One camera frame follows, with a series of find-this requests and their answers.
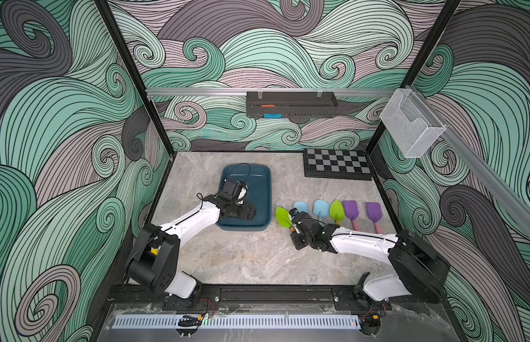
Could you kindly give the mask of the green shovel wooden handle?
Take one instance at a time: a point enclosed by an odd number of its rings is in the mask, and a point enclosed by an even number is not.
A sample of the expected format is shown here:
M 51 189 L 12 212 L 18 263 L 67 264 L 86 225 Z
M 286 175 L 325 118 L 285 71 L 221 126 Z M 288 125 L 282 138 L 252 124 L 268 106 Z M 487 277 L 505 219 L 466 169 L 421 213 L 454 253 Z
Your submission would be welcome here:
M 291 216 L 287 209 L 283 207 L 277 207 L 275 215 L 276 215 L 276 221 L 280 227 L 288 229 L 290 233 L 293 233 L 296 231 L 295 228 L 293 227 Z

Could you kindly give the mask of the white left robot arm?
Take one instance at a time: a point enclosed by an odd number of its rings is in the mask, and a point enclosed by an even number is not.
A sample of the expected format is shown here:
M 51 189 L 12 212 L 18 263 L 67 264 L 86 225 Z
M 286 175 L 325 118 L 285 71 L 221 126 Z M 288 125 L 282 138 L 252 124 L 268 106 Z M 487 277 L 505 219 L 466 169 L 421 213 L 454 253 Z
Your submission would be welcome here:
M 194 295 L 198 281 L 177 273 L 179 252 L 190 239 L 223 218 L 252 221 L 255 205 L 208 195 L 194 209 L 163 225 L 145 225 L 132 248 L 125 274 L 146 290 L 181 299 Z

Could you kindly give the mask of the green shovel yellow handle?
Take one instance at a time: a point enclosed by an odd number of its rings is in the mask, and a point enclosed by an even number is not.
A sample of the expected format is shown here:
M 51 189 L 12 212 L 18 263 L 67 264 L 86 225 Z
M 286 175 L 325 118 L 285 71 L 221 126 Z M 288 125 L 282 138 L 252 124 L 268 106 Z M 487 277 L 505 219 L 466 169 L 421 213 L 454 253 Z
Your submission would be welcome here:
M 336 225 L 340 225 L 346 218 L 345 210 L 340 200 L 336 199 L 330 204 L 329 215 Z

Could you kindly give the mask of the light blue shovel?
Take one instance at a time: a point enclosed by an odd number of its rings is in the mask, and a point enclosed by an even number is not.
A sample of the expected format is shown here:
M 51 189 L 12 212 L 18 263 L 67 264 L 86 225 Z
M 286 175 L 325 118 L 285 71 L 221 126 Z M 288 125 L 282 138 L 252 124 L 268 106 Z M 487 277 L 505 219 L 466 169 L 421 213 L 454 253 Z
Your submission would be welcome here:
M 323 221 L 329 216 L 329 208 L 330 206 L 328 202 L 322 199 L 317 199 L 313 203 L 313 214 L 319 221 Z
M 309 213 L 308 204 L 303 201 L 294 202 L 293 209 L 295 209 L 297 213 L 302 213 L 302 212 L 305 212 L 307 214 Z

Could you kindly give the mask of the purple shovel pink handle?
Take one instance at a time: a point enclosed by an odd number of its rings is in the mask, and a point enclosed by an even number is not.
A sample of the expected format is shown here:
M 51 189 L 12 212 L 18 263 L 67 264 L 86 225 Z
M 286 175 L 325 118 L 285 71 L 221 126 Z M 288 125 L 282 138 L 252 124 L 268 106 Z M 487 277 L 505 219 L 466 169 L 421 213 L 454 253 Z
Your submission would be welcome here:
M 377 234 L 384 235 L 384 230 L 380 227 L 379 222 L 382 219 L 382 210 L 378 202 L 366 202 L 366 214 L 373 224 Z
M 343 201 L 343 208 L 346 214 L 346 217 L 351 221 L 353 230 L 360 231 L 357 218 L 359 216 L 358 204 L 354 200 L 345 200 Z

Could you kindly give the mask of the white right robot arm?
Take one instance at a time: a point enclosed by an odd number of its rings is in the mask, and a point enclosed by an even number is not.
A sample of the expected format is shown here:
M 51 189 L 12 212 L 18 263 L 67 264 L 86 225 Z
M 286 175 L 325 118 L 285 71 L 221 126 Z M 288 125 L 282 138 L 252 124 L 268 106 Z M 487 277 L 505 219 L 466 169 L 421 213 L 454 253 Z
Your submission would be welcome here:
M 432 304 L 443 299 L 450 263 L 415 233 L 357 232 L 326 225 L 295 208 L 289 210 L 288 219 L 297 250 L 310 247 L 320 252 L 359 255 L 387 266 L 379 274 L 362 274 L 355 285 L 353 297 L 365 308 L 401 296 L 414 296 Z

